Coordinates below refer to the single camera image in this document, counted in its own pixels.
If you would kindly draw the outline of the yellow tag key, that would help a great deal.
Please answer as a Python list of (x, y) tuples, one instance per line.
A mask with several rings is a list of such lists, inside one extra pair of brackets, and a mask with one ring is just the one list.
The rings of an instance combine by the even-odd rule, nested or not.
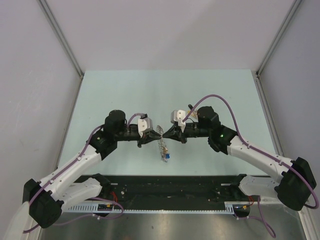
[(163, 147), (162, 150), (163, 150), (163, 152), (164, 152), (165, 154), (168, 152), (168, 149), (165, 148), (165, 147)]
[(190, 117), (194, 118), (194, 119), (198, 119), (198, 115), (197, 115), (197, 112), (196, 111), (193, 111), (191, 114), (190, 114)]

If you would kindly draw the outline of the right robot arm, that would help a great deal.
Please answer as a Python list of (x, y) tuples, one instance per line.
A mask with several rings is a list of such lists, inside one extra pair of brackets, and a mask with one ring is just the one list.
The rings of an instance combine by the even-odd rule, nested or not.
[(271, 177), (264, 183), (260, 177), (242, 175), (241, 180), (230, 188), (231, 196), (242, 201), (247, 196), (277, 198), (286, 207), (300, 211), (307, 204), (317, 183), (307, 160), (292, 160), (268, 153), (240, 136), (235, 130), (224, 126), (219, 115), (210, 106), (197, 111), (196, 122), (183, 122), (186, 112), (175, 110), (171, 114), (172, 127), (163, 138), (185, 144), (188, 138), (207, 138), (209, 146), (217, 153), (230, 155), (253, 165)]

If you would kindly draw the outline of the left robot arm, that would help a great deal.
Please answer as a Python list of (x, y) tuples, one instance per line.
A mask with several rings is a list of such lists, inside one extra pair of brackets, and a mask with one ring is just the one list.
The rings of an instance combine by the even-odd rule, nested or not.
[(67, 190), (86, 170), (110, 155), (118, 142), (136, 141), (137, 146), (141, 147), (159, 139), (161, 135), (153, 129), (152, 120), (147, 114), (142, 113), (137, 124), (128, 124), (122, 110), (112, 110), (104, 124), (91, 132), (83, 149), (71, 160), (41, 180), (31, 178), (24, 184), (22, 201), (29, 203), (29, 216), (45, 229), (59, 219), (69, 202), (78, 204), (95, 197), (107, 199), (111, 188), (98, 175), (70, 194)]

